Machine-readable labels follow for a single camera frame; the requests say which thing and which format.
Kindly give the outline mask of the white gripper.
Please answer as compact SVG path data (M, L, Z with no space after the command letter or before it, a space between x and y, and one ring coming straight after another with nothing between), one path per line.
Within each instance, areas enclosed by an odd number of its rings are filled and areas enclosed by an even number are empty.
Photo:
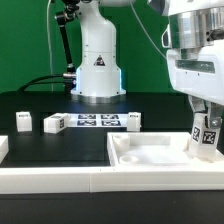
M168 50L167 64L173 89L189 95L194 114L206 112L204 100L213 102L208 106L208 124L211 129L220 128L221 105L224 106L224 48L203 47L197 60L181 60L177 50Z

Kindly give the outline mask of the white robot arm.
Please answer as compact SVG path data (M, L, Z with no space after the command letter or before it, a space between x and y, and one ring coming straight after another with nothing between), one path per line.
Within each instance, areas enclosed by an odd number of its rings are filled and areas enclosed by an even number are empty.
M101 6L135 0L82 0L77 12L82 32L82 63L74 96L105 102L123 93L116 65L116 28ZM189 95L192 110L206 114L207 126L221 126L224 111L224 0L147 0L169 20L162 36L172 87Z

